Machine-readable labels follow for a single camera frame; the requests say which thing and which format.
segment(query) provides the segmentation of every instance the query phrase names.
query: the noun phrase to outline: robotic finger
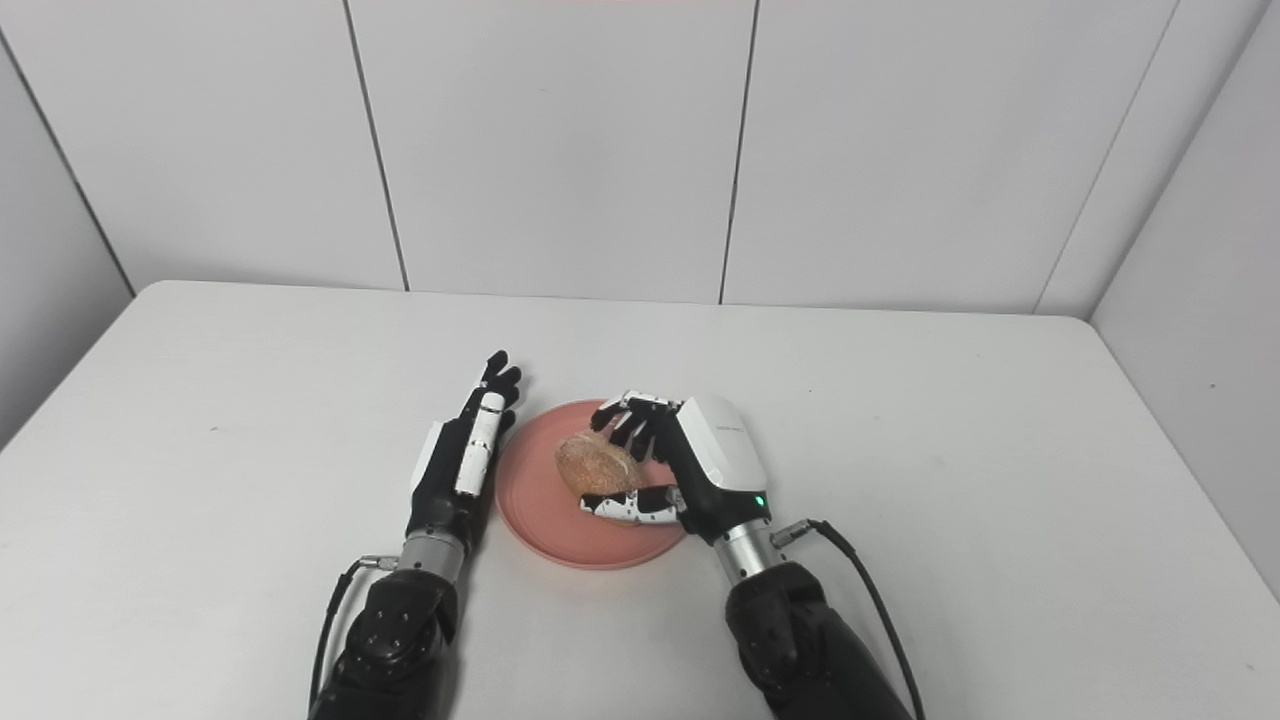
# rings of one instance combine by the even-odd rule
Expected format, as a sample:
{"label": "robotic finger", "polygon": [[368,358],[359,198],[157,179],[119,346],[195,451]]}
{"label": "robotic finger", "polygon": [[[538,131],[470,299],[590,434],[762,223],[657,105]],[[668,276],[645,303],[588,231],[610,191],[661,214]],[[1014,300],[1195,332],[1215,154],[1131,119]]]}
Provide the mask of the robotic finger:
{"label": "robotic finger", "polygon": [[609,520],[643,525],[669,525],[680,521],[677,515],[680,489],[652,487],[613,495],[584,495],[577,501],[577,507]]}

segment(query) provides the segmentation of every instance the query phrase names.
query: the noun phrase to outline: black cable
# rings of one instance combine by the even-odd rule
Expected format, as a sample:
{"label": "black cable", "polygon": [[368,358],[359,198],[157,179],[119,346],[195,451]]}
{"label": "black cable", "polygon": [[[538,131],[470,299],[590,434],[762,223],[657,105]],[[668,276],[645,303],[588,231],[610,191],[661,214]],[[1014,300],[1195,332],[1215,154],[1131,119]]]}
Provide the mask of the black cable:
{"label": "black cable", "polygon": [[831,523],[826,520],[809,520],[809,525],[822,537],[831,541],[831,544],[836,546],[840,552],[845,553],[845,557],[854,564],[858,569],[858,574],[863,578],[863,584],[867,585],[867,593],[872,596],[872,602],[876,603],[876,612],[881,616],[881,623],[884,625],[884,633],[888,635],[888,642],[893,646],[893,655],[897,656],[897,664],[902,669],[902,678],[906,680],[906,691],[911,693],[911,706],[915,708],[915,720],[924,720],[924,701],[920,700],[920,688],[915,684],[915,675],[911,673],[911,664],[906,660],[906,651],[902,650],[902,641],[897,638],[897,630],[893,628],[893,620],[888,616],[888,609],[884,607],[884,600],[879,596],[879,591],[876,589],[876,583],[872,582],[872,574],[867,571],[867,565],[863,565],[863,560],[858,557],[858,551],[854,546],[845,539],[845,536],[840,534],[836,528],[831,527]]}
{"label": "black cable", "polygon": [[351,587],[351,582],[356,578],[356,571],[360,570],[360,560],[351,564],[347,571],[338,575],[338,583],[333,587],[333,594],[329,597],[329,609],[324,614],[324,625],[320,628],[320,643],[316,644],[316,660],[311,665],[311,696],[307,701],[307,712],[316,703],[316,697],[320,694],[320,673],[324,671],[324,656],[325,651],[329,650],[329,632],[333,630],[333,618],[338,614],[338,609],[342,607],[342,598],[347,594],[347,588]]}

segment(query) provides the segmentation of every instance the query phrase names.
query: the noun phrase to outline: black robotic finger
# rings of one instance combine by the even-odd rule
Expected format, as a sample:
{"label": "black robotic finger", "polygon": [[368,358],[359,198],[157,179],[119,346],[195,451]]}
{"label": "black robotic finger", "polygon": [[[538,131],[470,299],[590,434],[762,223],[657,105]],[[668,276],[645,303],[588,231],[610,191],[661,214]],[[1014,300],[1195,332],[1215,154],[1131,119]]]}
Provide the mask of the black robotic finger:
{"label": "black robotic finger", "polygon": [[631,459],[644,462],[649,455],[649,446],[653,445],[653,433],[657,423],[641,423],[636,432],[631,434]]}
{"label": "black robotic finger", "polygon": [[516,424],[516,413],[512,410],[504,410],[502,414],[502,420],[498,421],[498,437],[506,434],[512,425]]}
{"label": "black robotic finger", "polygon": [[502,372],[498,377],[488,382],[488,391],[497,392],[502,395],[503,401],[507,407],[511,407],[520,400],[520,388],[516,383],[520,382],[521,372],[520,368],[512,365]]}
{"label": "black robotic finger", "polygon": [[600,405],[595,413],[591,413],[591,430],[600,432],[604,425],[609,424],[609,420],[627,411],[626,405],[622,402],[623,396],[617,396],[612,400],[607,400]]}
{"label": "black robotic finger", "polygon": [[502,369],[506,368],[507,363],[511,359],[507,356],[506,350],[499,350],[498,352],[494,352],[493,355],[489,356],[489,360],[485,363],[484,373],[480,375],[480,379],[488,382],[497,378],[498,373],[502,372]]}
{"label": "black robotic finger", "polygon": [[626,447],[627,441],[631,439],[631,433],[644,423],[644,418],[636,413],[626,413],[618,418],[618,424],[613,427],[613,432],[609,433],[609,442],[618,446]]}

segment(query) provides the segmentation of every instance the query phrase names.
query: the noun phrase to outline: bread roll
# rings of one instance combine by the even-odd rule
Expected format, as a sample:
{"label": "bread roll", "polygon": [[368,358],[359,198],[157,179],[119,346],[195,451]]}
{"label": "bread roll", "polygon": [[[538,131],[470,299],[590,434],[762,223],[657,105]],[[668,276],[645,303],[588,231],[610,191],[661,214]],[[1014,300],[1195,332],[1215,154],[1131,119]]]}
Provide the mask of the bread roll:
{"label": "bread roll", "polygon": [[577,497],[644,487],[640,468],[631,455],[590,430],[570,436],[556,448],[556,469]]}

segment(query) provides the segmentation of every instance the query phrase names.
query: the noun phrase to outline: cable connector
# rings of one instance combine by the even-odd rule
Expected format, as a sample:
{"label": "cable connector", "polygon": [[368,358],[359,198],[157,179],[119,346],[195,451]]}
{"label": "cable connector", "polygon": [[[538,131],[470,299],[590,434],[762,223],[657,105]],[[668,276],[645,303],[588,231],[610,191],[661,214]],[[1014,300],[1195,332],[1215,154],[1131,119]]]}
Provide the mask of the cable connector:
{"label": "cable connector", "polygon": [[361,568],[376,568],[384,573],[394,573],[399,557],[394,555],[361,555],[356,564]]}
{"label": "cable connector", "polygon": [[810,523],[809,520],[797,520],[795,523],[791,523],[786,528],[782,528],[781,530],[771,534],[769,542],[773,544],[773,547],[782,550],[783,547],[809,534],[809,530],[812,529],[813,529],[813,523]]}

